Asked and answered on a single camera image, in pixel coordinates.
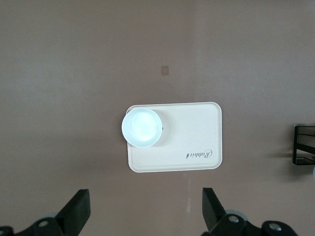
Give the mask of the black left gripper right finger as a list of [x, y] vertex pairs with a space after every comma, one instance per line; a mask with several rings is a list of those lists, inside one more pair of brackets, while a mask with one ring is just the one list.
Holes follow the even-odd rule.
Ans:
[[204, 236], [257, 236], [258, 227], [235, 213], [227, 213], [212, 188], [202, 189]]

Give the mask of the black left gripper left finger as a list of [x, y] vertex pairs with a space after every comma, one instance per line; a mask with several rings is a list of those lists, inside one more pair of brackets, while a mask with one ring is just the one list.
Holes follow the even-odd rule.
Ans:
[[54, 217], [30, 226], [31, 236], [77, 236], [91, 215], [90, 193], [80, 189]]

